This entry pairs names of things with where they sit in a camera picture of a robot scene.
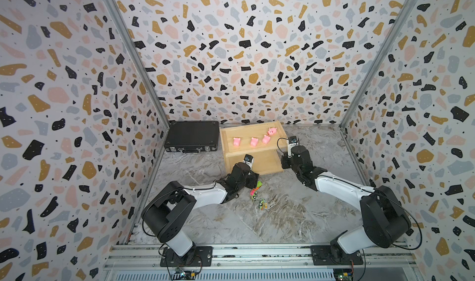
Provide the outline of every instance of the wooden shelf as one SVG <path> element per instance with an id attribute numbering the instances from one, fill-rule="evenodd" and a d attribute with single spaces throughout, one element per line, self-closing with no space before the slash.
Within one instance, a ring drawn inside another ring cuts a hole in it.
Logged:
<path id="1" fill-rule="evenodd" d="M 271 136 L 268 144 L 262 143 L 262 138 L 267 134 L 270 128 L 277 128 L 277 133 Z M 223 146 L 223 155 L 226 165 L 226 171 L 231 173 L 234 165 L 243 161 L 246 154 L 254 157 L 252 170 L 259 175 L 272 174 L 282 172 L 280 157 L 276 151 L 277 140 L 279 138 L 287 138 L 287 134 L 280 122 L 271 122 L 263 124 L 250 124 L 229 128 L 221 128 L 219 130 L 221 143 Z M 239 147 L 233 145 L 234 137 L 241 138 Z M 258 138 L 259 142 L 256 147 L 250 145 L 251 138 Z M 286 140 L 280 140 L 279 146 L 286 148 Z"/>

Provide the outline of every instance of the terrazzo wallpaper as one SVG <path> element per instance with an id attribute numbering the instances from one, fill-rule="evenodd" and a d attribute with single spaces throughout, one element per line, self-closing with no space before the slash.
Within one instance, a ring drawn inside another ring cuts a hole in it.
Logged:
<path id="1" fill-rule="evenodd" d="M 0 4 L 0 280 L 98 280 L 162 124 L 101 0 Z"/>
<path id="2" fill-rule="evenodd" d="M 116 0 L 170 120 L 336 124 L 405 0 Z"/>
<path id="3" fill-rule="evenodd" d="M 473 2 L 418 0 L 347 128 L 370 182 L 420 222 L 428 281 L 475 280 Z"/>

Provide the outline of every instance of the metal frame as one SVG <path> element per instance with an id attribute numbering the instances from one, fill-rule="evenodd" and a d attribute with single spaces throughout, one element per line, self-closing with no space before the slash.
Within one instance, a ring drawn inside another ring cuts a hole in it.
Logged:
<path id="1" fill-rule="evenodd" d="M 376 54 L 376 57 L 374 58 L 373 64 L 371 65 L 370 69 L 366 73 L 366 76 L 364 77 L 363 82 L 361 83 L 358 90 L 356 91 L 356 94 L 354 95 L 353 100 L 350 103 L 350 106 L 346 110 L 346 113 L 340 122 L 341 128 L 345 128 L 348 125 L 348 122 L 350 121 L 353 112 L 358 107 L 359 101 L 364 96 L 364 93 L 370 86 L 371 81 L 376 75 L 376 72 L 378 71 L 380 65 L 383 63 L 384 59 L 386 58 L 386 55 L 389 53 L 389 49 L 394 44 L 399 32 L 401 31 L 402 26 L 406 23 L 407 18 L 409 17 L 412 10 L 415 8 L 417 1 L 418 0 L 404 1 L 404 5 L 401 11 L 399 12 L 396 22 L 392 26 L 391 30 L 389 30 L 388 36 L 386 37 L 386 39 L 384 39 L 380 50 L 378 51 L 378 53 Z"/>
<path id="2" fill-rule="evenodd" d="M 311 245 L 329 243 L 282 243 L 282 244 L 206 244 L 213 247 L 212 263 L 204 267 L 204 272 L 224 272 L 226 270 L 305 270 L 349 268 L 348 265 L 313 266 Z M 160 245 L 113 245 L 105 263 L 102 280 L 112 281 L 120 272 L 163 270 L 160 268 Z M 412 254 L 398 247 L 370 247 L 364 250 L 367 268 L 403 268 L 408 280 L 416 281 L 417 265 Z M 199 267 L 185 267 L 184 270 L 199 270 Z"/>

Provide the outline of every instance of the gray marble surface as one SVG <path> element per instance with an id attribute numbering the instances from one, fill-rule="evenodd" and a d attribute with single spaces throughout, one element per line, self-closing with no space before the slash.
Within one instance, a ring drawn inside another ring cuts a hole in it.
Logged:
<path id="1" fill-rule="evenodd" d="M 288 136 L 300 138 L 313 164 L 344 179 L 361 183 L 344 146 L 340 132 L 332 127 L 284 127 Z M 221 145 L 217 152 L 202 154 L 168 153 L 163 156 L 147 202 L 170 181 L 195 186 L 225 176 Z M 191 212 L 183 230 L 196 243 L 295 243 L 329 242 L 361 223 L 361 214 L 334 196 L 303 186 L 290 169 L 260 177 L 258 198 L 268 201 L 260 210 L 249 199 L 249 189 L 222 205 L 208 205 Z M 136 224 L 129 244 L 159 244 Z"/>

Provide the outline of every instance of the wooden plank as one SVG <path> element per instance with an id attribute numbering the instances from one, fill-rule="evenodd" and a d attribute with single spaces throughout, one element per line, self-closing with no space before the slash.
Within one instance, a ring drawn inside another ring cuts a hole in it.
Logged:
<path id="1" fill-rule="evenodd" d="M 267 130 L 276 127 L 277 133 L 271 136 L 268 144 L 262 143 L 262 138 L 267 134 Z M 276 150 L 277 140 L 279 138 L 287 138 L 287 134 L 282 128 L 280 122 L 271 122 L 263 124 L 250 124 L 237 127 L 230 127 L 220 130 L 221 143 L 223 144 L 223 153 L 225 157 L 241 156 L 243 154 L 253 154 L 254 152 L 262 150 Z M 234 137 L 241 138 L 241 144 L 239 147 L 233 145 Z M 258 138 L 259 142 L 256 147 L 252 147 L 251 137 Z M 281 140 L 279 142 L 280 147 L 285 147 L 286 141 Z"/>

